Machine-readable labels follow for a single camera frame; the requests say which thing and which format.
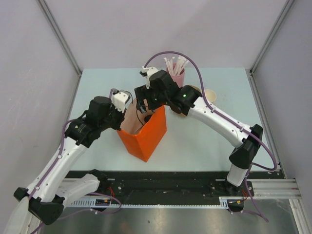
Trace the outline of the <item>orange paper bag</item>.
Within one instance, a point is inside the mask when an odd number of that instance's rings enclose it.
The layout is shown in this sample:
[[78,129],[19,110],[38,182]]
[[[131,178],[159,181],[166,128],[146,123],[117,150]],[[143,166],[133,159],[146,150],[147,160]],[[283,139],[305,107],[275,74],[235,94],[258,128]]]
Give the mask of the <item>orange paper bag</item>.
[[[117,131],[129,154],[147,162],[167,131],[165,108],[162,106],[154,111],[147,109],[141,113],[136,109],[134,99],[126,109],[125,120]],[[152,115],[145,123],[144,117]]]

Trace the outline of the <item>black plastic cup lid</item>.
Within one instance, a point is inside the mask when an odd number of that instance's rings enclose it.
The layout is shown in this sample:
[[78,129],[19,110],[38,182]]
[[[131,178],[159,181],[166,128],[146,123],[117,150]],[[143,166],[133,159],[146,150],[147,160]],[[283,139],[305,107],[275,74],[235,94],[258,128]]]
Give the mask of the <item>black plastic cup lid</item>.
[[150,120],[151,117],[152,117],[152,115],[145,116],[144,117],[144,122],[147,123]]

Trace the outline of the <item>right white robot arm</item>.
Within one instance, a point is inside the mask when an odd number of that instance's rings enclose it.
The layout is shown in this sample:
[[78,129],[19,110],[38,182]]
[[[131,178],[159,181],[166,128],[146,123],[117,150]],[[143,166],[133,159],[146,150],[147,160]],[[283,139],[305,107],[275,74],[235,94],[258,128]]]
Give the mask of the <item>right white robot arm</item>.
[[177,114],[193,117],[221,134],[234,147],[229,156],[230,170],[225,179],[225,191],[237,195],[242,191],[245,175],[256,156],[262,139],[263,128],[256,124],[249,126],[221,111],[196,88],[179,87],[170,74],[155,67],[142,68],[140,74],[146,84],[135,88],[136,108],[141,113],[169,106]]

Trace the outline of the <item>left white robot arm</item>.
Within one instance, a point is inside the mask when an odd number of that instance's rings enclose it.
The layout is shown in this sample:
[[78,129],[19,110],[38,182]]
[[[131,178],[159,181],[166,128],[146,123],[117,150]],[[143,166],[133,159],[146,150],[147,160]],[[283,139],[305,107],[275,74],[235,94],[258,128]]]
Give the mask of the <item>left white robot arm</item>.
[[97,96],[90,101],[88,110],[65,123],[62,140],[56,153],[40,175],[26,188],[17,188],[14,197],[27,202],[28,214],[43,224],[54,223],[63,210],[84,195],[104,194],[108,189],[107,176],[93,169],[68,188],[60,184],[74,163],[106,129],[119,130],[124,121],[126,103],[130,97],[123,92],[111,98]]

